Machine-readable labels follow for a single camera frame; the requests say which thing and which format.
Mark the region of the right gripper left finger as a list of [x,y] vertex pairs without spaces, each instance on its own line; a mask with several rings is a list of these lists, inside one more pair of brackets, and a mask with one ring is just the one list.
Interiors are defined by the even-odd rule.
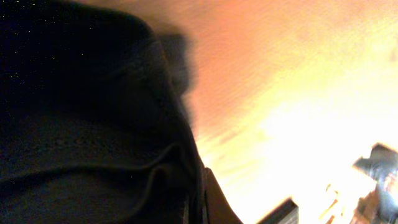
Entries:
[[224,193],[211,169],[206,174],[206,210],[209,224],[242,224],[230,207]]

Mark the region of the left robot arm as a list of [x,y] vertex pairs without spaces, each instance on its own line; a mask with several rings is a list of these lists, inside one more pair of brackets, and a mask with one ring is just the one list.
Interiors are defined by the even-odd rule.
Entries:
[[353,167],[375,182],[358,200],[351,223],[397,223],[397,152],[375,144],[368,158],[360,158]]

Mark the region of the black leggings with coral cuffs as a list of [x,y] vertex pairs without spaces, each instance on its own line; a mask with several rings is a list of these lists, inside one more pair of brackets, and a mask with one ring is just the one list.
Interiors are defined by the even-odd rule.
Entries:
[[140,18],[1,2],[1,222],[206,223],[203,164]]

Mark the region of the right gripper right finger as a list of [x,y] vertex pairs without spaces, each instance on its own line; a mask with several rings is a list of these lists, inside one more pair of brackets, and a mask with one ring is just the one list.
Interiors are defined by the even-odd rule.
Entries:
[[257,224],[299,224],[299,207],[288,198]]

